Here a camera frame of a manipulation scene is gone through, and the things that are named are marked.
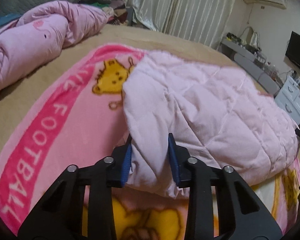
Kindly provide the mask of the tan bed sheet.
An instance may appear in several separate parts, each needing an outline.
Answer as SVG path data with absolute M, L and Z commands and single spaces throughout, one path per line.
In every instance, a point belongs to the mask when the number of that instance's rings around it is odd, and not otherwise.
M 74 64 L 106 43 L 121 43 L 147 50 L 165 50 L 187 60 L 239 67 L 224 54 L 201 43 L 147 29 L 108 24 L 99 34 L 66 48 L 55 60 L 0 92 L 0 152 L 42 93 Z

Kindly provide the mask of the desk clutter items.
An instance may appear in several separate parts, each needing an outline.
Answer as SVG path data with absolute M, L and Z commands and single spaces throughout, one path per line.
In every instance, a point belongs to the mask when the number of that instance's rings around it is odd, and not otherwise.
M 247 51 L 248 55 L 253 55 L 251 61 L 264 70 L 274 81 L 282 81 L 277 68 L 267 61 L 266 55 L 262 53 L 262 49 L 259 46 L 259 33 L 254 31 L 251 26 L 246 27 L 239 36 L 228 32 L 225 39 Z

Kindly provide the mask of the pink football cartoon blanket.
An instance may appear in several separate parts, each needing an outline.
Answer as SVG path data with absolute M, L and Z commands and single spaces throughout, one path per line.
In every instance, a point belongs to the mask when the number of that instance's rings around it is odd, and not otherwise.
M 100 46 L 48 88 L 12 133 L 0 154 L 0 218 L 12 236 L 69 165 L 92 166 L 131 137 L 123 84 L 147 52 Z M 297 220 L 299 185 L 298 157 L 282 172 L 249 185 L 282 235 Z M 111 189 L 111 198 L 116 239 L 185 239 L 189 196 L 163 197 L 126 181 Z

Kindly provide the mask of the white striped curtain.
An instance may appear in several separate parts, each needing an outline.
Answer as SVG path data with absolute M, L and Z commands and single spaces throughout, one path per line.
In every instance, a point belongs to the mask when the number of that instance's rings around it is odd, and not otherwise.
M 235 0 L 126 0 L 135 19 L 153 31 L 213 49 L 221 41 Z

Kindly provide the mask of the pile of mixed clothes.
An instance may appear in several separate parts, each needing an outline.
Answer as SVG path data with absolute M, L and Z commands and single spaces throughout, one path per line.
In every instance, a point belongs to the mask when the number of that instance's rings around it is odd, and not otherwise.
M 129 25 L 129 11 L 124 0 L 78 0 L 78 3 L 102 9 L 108 15 L 108 24 Z

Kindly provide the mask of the pink quilted jacket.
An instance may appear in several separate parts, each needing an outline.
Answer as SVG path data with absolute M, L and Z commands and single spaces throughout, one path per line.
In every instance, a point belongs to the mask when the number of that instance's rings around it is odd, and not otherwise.
M 241 68 L 147 52 L 123 84 L 123 111 L 132 137 L 128 186 L 187 198 L 168 160 L 168 136 L 206 165 L 232 166 L 249 185 L 289 167 L 300 143 L 296 122 L 261 94 Z

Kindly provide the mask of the pink rolled duvet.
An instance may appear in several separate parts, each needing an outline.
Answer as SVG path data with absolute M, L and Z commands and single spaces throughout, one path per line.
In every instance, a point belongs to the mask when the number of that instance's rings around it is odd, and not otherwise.
M 52 1 L 0 29 L 0 91 L 97 34 L 108 22 L 100 8 Z

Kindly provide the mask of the grey wall desk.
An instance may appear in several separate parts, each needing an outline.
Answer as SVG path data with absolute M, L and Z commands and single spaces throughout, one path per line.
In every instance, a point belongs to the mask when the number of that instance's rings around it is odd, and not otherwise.
M 254 63 L 256 57 L 251 52 L 227 38 L 221 40 L 218 51 L 243 68 L 268 93 L 273 96 L 277 95 L 280 87 L 262 68 Z

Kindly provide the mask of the white drawer cabinet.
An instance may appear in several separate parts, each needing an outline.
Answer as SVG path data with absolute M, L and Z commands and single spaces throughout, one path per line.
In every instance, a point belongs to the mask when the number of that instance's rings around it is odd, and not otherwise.
M 300 86 L 290 75 L 275 97 L 275 102 L 298 125 L 300 124 Z

